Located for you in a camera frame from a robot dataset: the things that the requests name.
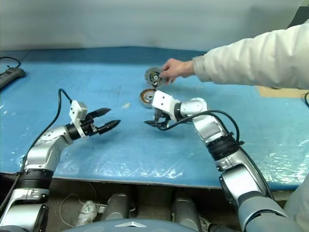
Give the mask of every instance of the black electrical cord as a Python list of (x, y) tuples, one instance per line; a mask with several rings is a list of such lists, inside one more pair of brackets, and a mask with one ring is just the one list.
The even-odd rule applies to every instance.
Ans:
[(305, 94), (304, 100), (305, 100), (305, 104), (309, 107), (308, 95), (309, 95), (309, 92)]
[(56, 122), (56, 120), (58, 119), (59, 115), (60, 115), (60, 111), (61, 111), (61, 93), (63, 93), (67, 98), (68, 100), (70, 101), (70, 103), (72, 103), (72, 99), (68, 96), (68, 94), (66, 93), (66, 91), (62, 88), (60, 88), (58, 90), (58, 110), (57, 110), (57, 113), (56, 113), (56, 116), (55, 118), (48, 124), (48, 126), (36, 137), (36, 139), (33, 141), (33, 143), (31, 144), (30, 148), (28, 149), (26, 155), (23, 157), (23, 163), (21, 165), (21, 168), (20, 168), (20, 171), (16, 173), (17, 177), (13, 183), (13, 185), (11, 186), (10, 190), (9, 190), (9, 193), (6, 195), (4, 201), (2, 202), (1, 206), (0, 206), (0, 213), (3, 212), (3, 210), (5, 209), (10, 197), (11, 197), (11, 194), (13, 192), (13, 190), (15, 189), (15, 186), (17, 185), (18, 181), (19, 181), (19, 178), (24, 170), (24, 167), (26, 165), (26, 161), (27, 161), (27, 155), (29, 153), (29, 151), (34, 147), (34, 145), (36, 144), (36, 142), (39, 140), (39, 138)]
[(21, 65), (20, 61), (14, 57), (0, 57), (0, 59), (13, 59), (17, 61), (18, 65), (15, 67), (16, 69)]
[(252, 163), (253, 167), (256, 169), (256, 172), (258, 173), (258, 175), (260, 176), (263, 184), (265, 185), (265, 188), (266, 188), (266, 195), (273, 199), (274, 200), (274, 196), (272, 195), (271, 191), (270, 191), (270, 188), (268, 186), (268, 183), (267, 181), (265, 180), (263, 174), (261, 173), (260, 169), (257, 167), (257, 165), (255, 164), (255, 162), (252, 160), (252, 158), (249, 156), (249, 154), (240, 146), (241, 145), (241, 142), (239, 141), (239, 138), (240, 138), (240, 132), (239, 132), (239, 127), (236, 123), (236, 121), (232, 118), (232, 116), (230, 116), (228, 113), (224, 112), (224, 111), (221, 111), (221, 110), (207, 110), (207, 111), (204, 111), (204, 112), (201, 112), (201, 113), (198, 113), (198, 114), (195, 114), (195, 115), (192, 115), (192, 116), (189, 116), (189, 117), (186, 117), (184, 119), (181, 119), (179, 120), (178, 122), (174, 123), (173, 125), (167, 127), (167, 128), (162, 128), (159, 126), (158, 122), (155, 121), (155, 126), (161, 130), (161, 131), (168, 131), (174, 127), (176, 127), (177, 125), (181, 124), (181, 123), (186, 123), (188, 121), (191, 121), (193, 118), (195, 117), (198, 117), (198, 116), (201, 116), (201, 115), (210, 115), (210, 116), (213, 116), (215, 119), (217, 119), (219, 121), (219, 123), (222, 125), (223, 129), (226, 131), (226, 133), (228, 133), (229, 135), (231, 135), (229, 133), (229, 131), (227, 130), (225, 124), (223, 123), (223, 121), (217, 116), (215, 115), (214, 113), (219, 113), (219, 114), (222, 114), (222, 115), (225, 115), (226, 117), (228, 117), (228, 119), (230, 119), (230, 121), (233, 123), (234, 127), (235, 127), (235, 130), (236, 130), (236, 140), (233, 138), (233, 136), (231, 136), (231, 138), (234, 140), (234, 142), (238, 145), (239, 149), (244, 153), (244, 155), (247, 157), (247, 159)]

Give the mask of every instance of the white jacket sleeve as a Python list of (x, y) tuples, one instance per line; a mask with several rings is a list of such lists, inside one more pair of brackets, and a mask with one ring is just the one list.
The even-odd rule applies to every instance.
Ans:
[(215, 48), (193, 63), (203, 82), (309, 89), (309, 23)]

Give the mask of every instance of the floor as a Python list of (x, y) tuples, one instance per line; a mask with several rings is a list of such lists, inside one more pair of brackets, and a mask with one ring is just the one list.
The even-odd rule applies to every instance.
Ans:
[[(1, 178), (1, 186), (3, 187), (0, 196), (3, 200), (3, 193), (8, 189), (10, 181)], [(219, 189), (194, 189), (194, 188), (175, 188), (164, 186), (137, 186), (124, 184), (110, 184), (110, 183), (95, 183), (91, 185), (85, 181), (71, 181), (54, 179), (51, 183), (51, 195), (47, 202), (49, 206), (49, 218), (47, 232), (60, 232), (68, 229), (59, 216), (60, 204), (71, 193), (79, 196), (82, 202), (95, 199), (95, 192), (97, 193), (97, 201), (106, 203), (113, 193), (133, 191), (137, 197), (137, 217), (138, 218), (153, 218), (170, 220), (171, 211), (170, 206), (175, 191), (181, 191), (183, 194), (191, 197), (201, 216), (206, 217), (209, 221), (218, 225), (226, 225), (232, 229), (239, 230), (237, 215), (234, 209), (227, 203), (223, 192)], [(285, 196), (279, 194), (282, 200), (280, 203), (284, 204)], [(82, 205), (78, 202), (78, 198), (71, 196), (62, 206), (62, 217), (69, 223), (75, 223)]]

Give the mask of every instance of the blue plastic sheet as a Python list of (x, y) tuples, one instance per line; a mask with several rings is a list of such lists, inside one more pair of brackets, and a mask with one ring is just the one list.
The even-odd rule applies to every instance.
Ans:
[[(22, 61), (27, 76), (1, 91), (0, 171), (16, 172), (36, 136), (53, 119), (57, 90), (64, 88), (89, 111), (112, 110), (96, 121), (121, 119), (103, 135), (80, 139), (66, 148), (56, 177), (218, 187), (220, 173), (193, 125), (162, 132), (143, 121), (154, 111), (139, 94), (148, 88), (144, 73), (168, 58), (191, 59), (201, 52), (138, 47), (5, 52)], [(13, 61), (1, 60), (1, 70)], [(272, 189), (294, 189), (309, 171), (309, 110), (301, 99), (262, 98), (255, 87), (178, 79), (162, 91), (181, 101), (202, 97), (211, 109), (228, 112), (238, 123), (243, 146)], [(63, 99), (55, 127), (70, 122)], [(225, 119), (228, 128), (233, 126)]]

